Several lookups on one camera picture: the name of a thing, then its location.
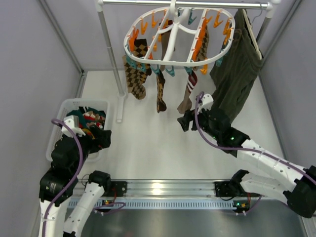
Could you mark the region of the pile of socks in basket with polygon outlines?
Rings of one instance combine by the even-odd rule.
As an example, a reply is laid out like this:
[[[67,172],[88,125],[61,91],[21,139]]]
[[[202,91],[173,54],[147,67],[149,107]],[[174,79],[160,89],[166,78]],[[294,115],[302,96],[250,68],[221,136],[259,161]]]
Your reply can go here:
[[[88,131],[92,125],[103,130],[106,121],[106,113],[92,107],[79,106],[78,109],[68,112],[66,116],[77,116],[79,119],[79,128],[84,132]]]

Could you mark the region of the argyle sock right inner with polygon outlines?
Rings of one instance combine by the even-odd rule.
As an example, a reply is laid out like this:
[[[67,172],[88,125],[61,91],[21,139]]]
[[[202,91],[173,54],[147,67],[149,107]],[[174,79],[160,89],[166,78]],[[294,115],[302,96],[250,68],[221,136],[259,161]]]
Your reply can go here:
[[[209,43],[209,31],[208,31],[208,27],[206,26],[205,35],[202,39],[202,45],[197,54],[197,61],[203,61],[207,58],[208,43]]]

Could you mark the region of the olive green hanging garment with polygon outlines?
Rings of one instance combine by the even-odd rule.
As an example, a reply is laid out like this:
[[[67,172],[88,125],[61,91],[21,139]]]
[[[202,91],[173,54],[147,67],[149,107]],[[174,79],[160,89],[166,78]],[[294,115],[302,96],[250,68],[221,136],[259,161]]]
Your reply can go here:
[[[229,51],[216,61],[210,72],[215,84],[213,108],[218,108],[233,121],[241,112],[263,66],[251,43],[242,9],[235,16],[235,31]]]

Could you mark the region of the brown tan argyle sock left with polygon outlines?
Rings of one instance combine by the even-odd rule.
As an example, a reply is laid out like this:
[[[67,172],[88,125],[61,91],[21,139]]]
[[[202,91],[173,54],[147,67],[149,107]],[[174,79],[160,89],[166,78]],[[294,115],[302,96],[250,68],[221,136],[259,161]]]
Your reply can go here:
[[[126,60],[126,56],[122,57],[124,70],[125,70],[125,78],[126,78],[126,86],[127,92],[131,93],[136,99],[142,100],[146,96],[146,89],[144,87],[144,83],[148,76],[152,74],[152,70],[150,65],[146,65],[146,71],[132,68]]]

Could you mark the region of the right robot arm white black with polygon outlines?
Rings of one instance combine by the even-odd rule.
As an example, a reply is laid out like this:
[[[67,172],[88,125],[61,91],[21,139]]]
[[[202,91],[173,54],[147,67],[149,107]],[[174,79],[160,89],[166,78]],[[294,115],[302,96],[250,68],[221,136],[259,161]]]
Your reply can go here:
[[[200,135],[208,134],[216,141],[213,147],[266,173],[263,177],[240,169],[229,181],[235,195],[254,193],[279,200],[304,218],[316,215],[315,166],[302,167],[267,151],[232,127],[220,109],[202,109],[198,113],[188,110],[177,121],[184,132],[191,129]]]

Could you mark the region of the white clothes hanger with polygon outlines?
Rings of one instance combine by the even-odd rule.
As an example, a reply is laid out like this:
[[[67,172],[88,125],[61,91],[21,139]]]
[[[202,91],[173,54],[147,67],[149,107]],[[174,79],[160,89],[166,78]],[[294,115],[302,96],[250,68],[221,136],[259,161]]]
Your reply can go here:
[[[245,23],[246,23],[246,27],[247,27],[247,30],[248,30],[248,33],[250,35],[250,39],[251,39],[251,43],[257,53],[257,56],[260,60],[262,60],[262,53],[259,49],[259,46],[258,46],[258,43],[257,43],[257,40],[255,38],[255,35],[252,31],[252,25],[251,23],[249,22],[249,18],[248,18],[248,15],[247,15],[247,12],[245,9],[242,9],[242,13],[243,13],[243,16],[244,16],[244,20],[245,20]]]

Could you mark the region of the dark brown argyle sock rear-left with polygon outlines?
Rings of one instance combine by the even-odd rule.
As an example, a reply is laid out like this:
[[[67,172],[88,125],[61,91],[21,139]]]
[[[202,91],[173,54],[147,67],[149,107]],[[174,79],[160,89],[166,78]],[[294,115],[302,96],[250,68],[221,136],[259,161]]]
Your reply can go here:
[[[144,57],[148,51],[146,39],[136,39],[134,41],[134,55],[138,58]]]

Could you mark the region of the white oval clip hanger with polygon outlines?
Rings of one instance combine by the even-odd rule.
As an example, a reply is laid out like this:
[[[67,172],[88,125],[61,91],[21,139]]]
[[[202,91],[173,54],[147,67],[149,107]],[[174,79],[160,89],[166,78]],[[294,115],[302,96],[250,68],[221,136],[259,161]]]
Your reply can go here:
[[[191,20],[184,19],[182,21],[182,25],[191,29],[195,30],[198,28],[198,24],[200,22],[200,18],[202,16],[203,10],[194,10],[191,12]],[[136,25],[137,29],[137,37],[136,39],[146,39],[149,46],[153,40],[153,36],[156,34],[158,26],[166,26],[166,22],[162,23],[162,18],[165,15],[165,12],[160,11],[156,12],[153,15],[149,15],[145,17],[142,21],[140,21]],[[230,34],[234,34],[233,32],[230,32],[231,24],[229,23],[228,17],[225,14],[219,14],[217,11],[209,10],[207,12],[206,17],[209,19],[207,22],[204,22],[202,27],[202,32],[200,39],[198,41],[199,48],[201,48],[202,45],[202,39],[205,35],[205,27],[208,27],[209,31],[209,43],[208,43],[208,50],[207,50],[207,58],[210,59],[214,56],[216,56],[222,49],[225,48],[228,42],[228,37]],[[188,58],[189,52],[192,48],[192,43],[194,40],[194,35],[188,34],[183,32],[182,30],[179,30],[176,36],[175,46],[172,49],[172,61],[182,61],[185,62]],[[162,53],[162,47],[161,47],[161,36],[159,35],[158,40],[154,44],[154,48],[150,54],[150,59],[154,60],[161,60],[161,53]],[[197,54],[194,55],[194,61],[197,61]],[[153,72],[155,74],[159,73],[159,67],[156,65],[150,65]],[[169,73],[171,76],[174,76],[174,69],[176,67],[181,66],[165,66],[165,69],[167,73]],[[207,72],[208,65],[207,66],[197,66],[201,67],[201,71],[203,74]],[[141,63],[137,64],[137,67],[135,69],[142,70]]]

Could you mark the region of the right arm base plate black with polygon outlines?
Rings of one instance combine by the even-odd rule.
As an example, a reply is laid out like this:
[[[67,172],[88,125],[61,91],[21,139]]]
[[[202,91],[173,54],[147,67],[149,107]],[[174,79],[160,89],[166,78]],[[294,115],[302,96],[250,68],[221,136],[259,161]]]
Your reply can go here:
[[[233,181],[217,181],[215,185],[215,194],[219,198],[246,198],[248,194],[251,197],[259,197],[260,194],[246,192],[240,183]]]

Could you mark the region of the tan striped sock inner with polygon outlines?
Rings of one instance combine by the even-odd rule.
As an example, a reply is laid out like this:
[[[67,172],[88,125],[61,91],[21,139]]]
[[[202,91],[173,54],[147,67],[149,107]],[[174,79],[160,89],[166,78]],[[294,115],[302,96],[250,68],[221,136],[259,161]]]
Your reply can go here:
[[[163,29],[166,29],[167,27],[169,27],[170,25],[173,24],[173,21],[172,20],[167,20],[166,21],[166,26],[163,26]],[[161,53],[161,60],[164,59],[165,57],[165,54],[167,52],[167,48],[168,48],[168,43],[169,43],[169,38],[170,38],[170,33],[171,33],[171,30],[169,31],[166,31],[164,33],[162,33],[160,36],[161,36],[161,47],[162,47],[162,53]]]

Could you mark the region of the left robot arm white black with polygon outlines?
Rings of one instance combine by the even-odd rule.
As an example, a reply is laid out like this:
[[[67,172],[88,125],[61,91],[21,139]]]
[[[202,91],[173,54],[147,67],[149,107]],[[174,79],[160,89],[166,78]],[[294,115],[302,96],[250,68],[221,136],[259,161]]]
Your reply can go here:
[[[72,213],[67,216],[70,202],[79,182],[78,175],[91,153],[111,144],[110,130],[93,125],[83,136],[63,135],[51,153],[50,169],[40,180],[40,237],[79,237],[98,199],[111,187],[111,176],[95,170]]]

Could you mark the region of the tan sock maroon white stripes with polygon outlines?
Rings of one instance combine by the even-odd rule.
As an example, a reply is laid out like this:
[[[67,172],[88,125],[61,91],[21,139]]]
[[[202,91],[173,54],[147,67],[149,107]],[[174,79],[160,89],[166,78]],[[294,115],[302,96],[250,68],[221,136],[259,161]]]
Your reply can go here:
[[[192,107],[192,101],[190,100],[190,95],[195,88],[198,82],[198,78],[194,71],[188,76],[188,81],[184,93],[184,98],[180,105],[177,107],[177,110],[180,114],[184,114],[185,111],[190,110]]]

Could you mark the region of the clothes rack metal frame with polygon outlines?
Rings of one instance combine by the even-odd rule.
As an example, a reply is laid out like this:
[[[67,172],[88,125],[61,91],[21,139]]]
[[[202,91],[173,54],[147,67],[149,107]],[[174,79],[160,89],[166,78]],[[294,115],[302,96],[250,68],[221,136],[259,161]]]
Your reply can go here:
[[[202,32],[202,25],[204,22],[207,22],[209,19],[206,17],[207,12],[209,10],[217,11],[219,14],[225,14],[228,17],[229,23],[231,24],[230,32],[235,30],[235,21],[232,15],[227,11],[229,8],[235,9],[261,9],[266,11],[266,16],[258,36],[256,38],[257,41],[260,40],[261,35],[266,31],[270,20],[272,19],[277,6],[280,4],[278,0],[271,0],[267,3],[255,3],[255,2],[197,2],[197,1],[179,1],[179,0],[97,0],[95,2],[96,10],[98,13],[99,21],[101,24],[103,36],[106,42],[108,55],[110,57],[110,62],[112,65],[114,77],[118,87],[118,108],[117,108],[117,122],[121,123],[123,121],[123,109],[124,109],[124,100],[126,98],[126,92],[124,91],[121,80],[119,77],[119,72],[115,60],[115,55],[113,51],[113,47],[111,44],[105,15],[103,11],[103,6],[106,4],[125,4],[125,5],[155,5],[156,9],[147,12],[136,19],[136,21],[131,25],[127,35],[124,38],[124,50],[127,55],[127,60],[130,65],[134,68],[137,67],[138,63],[141,63],[142,70],[145,69],[146,64],[156,65],[157,67],[161,65],[170,65],[170,66],[181,66],[184,67],[185,70],[189,73],[192,71],[193,67],[197,66],[207,66],[208,64],[220,59],[223,57],[232,45],[233,35],[230,34],[228,37],[227,45],[224,49],[220,51],[216,56],[205,59],[203,61],[194,61],[194,55],[199,51],[198,41]],[[191,20],[191,12],[194,10],[203,10],[202,16],[200,18],[200,22],[198,24],[198,28],[195,30],[191,30],[182,25],[182,21],[184,19]],[[164,28],[163,26],[158,26],[156,34],[153,36],[153,40],[149,46],[149,49],[145,56],[138,58],[133,55],[132,48],[134,46],[134,41],[137,37],[137,29],[136,25],[142,21],[145,17],[149,15],[153,15],[156,12],[163,11],[165,15],[162,18],[162,23],[164,24],[169,16],[172,17],[172,25]],[[172,56],[172,49],[175,46],[176,36],[179,30],[182,30],[185,33],[194,35],[194,40],[192,43],[192,48],[189,52],[188,58],[185,62],[182,61],[172,61],[170,58]],[[158,40],[159,35],[170,32],[169,43],[166,50],[166,54],[161,60],[150,59],[150,54],[154,48],[154,44]]]

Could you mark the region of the aluminium mounting rail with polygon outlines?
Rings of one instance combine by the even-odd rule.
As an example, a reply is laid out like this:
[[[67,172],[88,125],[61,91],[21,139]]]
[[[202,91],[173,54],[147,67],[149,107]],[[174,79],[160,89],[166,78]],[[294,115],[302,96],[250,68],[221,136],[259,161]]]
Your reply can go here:
[[[88,180],[106,180],[110,177],[89,177]],[[240,183],[246,192],[257,193],[274,199],[289,198],[296,193],[301,196],[303,189],[310,181],[306,177],[295,179],[289,187],[275,179],[244,174],[241,178],[232,178],[230,181]],[[127,196],[207,196],[215,195],[215,182],[210,180],[134,180],[126,181]]]

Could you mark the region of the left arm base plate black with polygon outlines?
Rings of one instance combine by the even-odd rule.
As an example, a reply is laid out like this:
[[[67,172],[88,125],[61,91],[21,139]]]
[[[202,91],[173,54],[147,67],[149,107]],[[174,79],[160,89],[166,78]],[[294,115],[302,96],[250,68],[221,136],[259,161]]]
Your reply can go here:
[[[127,191],[126,181],[88,180],[85,185],[84,194],[98,197],[123,197]]]

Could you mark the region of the brown orange argyle sock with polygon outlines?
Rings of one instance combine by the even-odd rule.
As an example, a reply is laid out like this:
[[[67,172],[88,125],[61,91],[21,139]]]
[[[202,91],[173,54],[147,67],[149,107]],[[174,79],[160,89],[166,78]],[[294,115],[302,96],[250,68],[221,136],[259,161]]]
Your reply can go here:
[[[166,103],[163,100],[163,90],[165,85],[165,78],[160,70],[157,74],[157,112],[164,112],[167,109]]]

